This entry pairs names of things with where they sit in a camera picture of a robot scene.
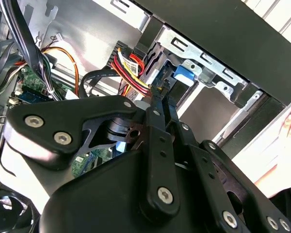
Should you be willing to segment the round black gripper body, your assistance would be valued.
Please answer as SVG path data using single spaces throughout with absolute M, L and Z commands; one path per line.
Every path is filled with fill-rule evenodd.
M 148 126 L 141 150 L 125 152 L 59 188 L 42 233 L 206 233 L 202 194 L 171 131 Z

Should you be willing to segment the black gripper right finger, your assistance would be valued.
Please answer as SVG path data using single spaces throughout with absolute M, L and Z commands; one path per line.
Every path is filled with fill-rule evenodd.
M 181 122 L 176 104 L 164 84 L 163 110 L 175 147 L 187 162 L 202 194 L 200 216 L 208 233 L 291 233 L 291 222 L 212 141 L 197 143 Z

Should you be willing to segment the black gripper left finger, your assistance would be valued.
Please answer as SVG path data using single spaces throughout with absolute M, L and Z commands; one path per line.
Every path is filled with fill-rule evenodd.
M 49 170 L 68 168 L 78 154 L 110 142 L 113 120 L 137 126 L 130 151 L 141 150 L 148 126 L 166 131 L 163 98 L 157 91 L 150 96 L 146 110 L 122 96 L 20 105 L 8 113 L 4 137 L 14 150 Z

